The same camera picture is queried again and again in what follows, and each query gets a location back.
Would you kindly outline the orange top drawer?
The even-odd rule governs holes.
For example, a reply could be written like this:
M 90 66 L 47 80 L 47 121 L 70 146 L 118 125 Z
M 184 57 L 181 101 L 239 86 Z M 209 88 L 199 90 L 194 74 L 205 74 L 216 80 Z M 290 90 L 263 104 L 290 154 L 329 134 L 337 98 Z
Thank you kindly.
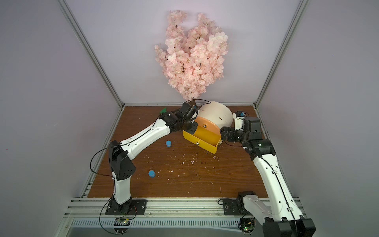
M 210 132 L 213 132 L 217 135 L 220 135 L 220 128 L 215 123 L 211 122 L 210 120 L 203 117 L 197 117 L 194 121 L 198 123 L 198 126 Z

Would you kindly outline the cream cylindrical drawer cabinet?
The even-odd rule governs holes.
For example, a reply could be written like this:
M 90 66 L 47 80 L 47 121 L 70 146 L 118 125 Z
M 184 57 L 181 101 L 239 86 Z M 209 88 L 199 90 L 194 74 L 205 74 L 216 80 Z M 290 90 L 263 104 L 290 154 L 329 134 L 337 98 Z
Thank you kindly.
M 224 104 L 216 101 L 211 101 L 210 103 L 204 104 L 199 109 L 196 119 L 199 125 L 207 124 L 207 127 L 209 127 L 208 124 L 212 123 L 219 129 L 224 126 L 231 126 L 234 121 L 231 110 Z

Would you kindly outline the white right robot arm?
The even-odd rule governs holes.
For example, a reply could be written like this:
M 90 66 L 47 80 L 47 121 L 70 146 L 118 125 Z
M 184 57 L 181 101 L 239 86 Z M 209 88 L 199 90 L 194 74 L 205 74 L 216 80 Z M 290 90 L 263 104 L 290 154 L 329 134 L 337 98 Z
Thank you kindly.
M 223 127 L 220 133 L 224 142 L 242 145 L 263 180 L 271 206 L 267 207 L 254 194 L 243 196 L 242 206 L 262 225 L 264 236 L 312 237 L 316 226 L 295 203 L 282 176 L 272 143 L 263 139 L 261 132 L 255 129 Z

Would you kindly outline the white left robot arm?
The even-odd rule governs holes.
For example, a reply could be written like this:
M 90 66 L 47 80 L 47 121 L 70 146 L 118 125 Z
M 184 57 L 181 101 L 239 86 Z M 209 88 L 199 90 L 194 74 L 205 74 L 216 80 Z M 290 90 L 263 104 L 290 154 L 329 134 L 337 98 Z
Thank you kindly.
M 185 102 L 179 109 L 161 112 L 158 118 L 147 128 L 121 142 L 113 141 L 109 148 L 109 165 L 114 182 L 114 194 L 111 201 L 117 207 L 131 201 L 131 176 L 136 167 L 133 164 L 139 153 L 160 138 L 177 131 L 194 132 L 199 106 Z

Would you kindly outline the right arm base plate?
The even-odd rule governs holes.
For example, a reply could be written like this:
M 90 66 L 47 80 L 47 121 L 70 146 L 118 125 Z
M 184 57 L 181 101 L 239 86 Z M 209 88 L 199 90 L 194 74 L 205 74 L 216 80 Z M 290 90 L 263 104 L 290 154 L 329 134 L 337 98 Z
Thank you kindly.
M 245 215 L 246 211 L 242 208 L 240 201 L 236 199 L 223 198 L 220 200 L 223 212 L 226 216 Z

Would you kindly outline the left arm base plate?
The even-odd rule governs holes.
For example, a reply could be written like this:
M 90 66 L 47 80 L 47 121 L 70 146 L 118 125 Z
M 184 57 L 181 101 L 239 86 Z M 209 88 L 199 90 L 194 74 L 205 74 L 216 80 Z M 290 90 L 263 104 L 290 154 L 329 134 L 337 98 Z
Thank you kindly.
M 129 199 L 123 204 L 118 204 L 111 198 L 106 205 L 106 215 L 144 215 L 147 207 L 146 199 Z

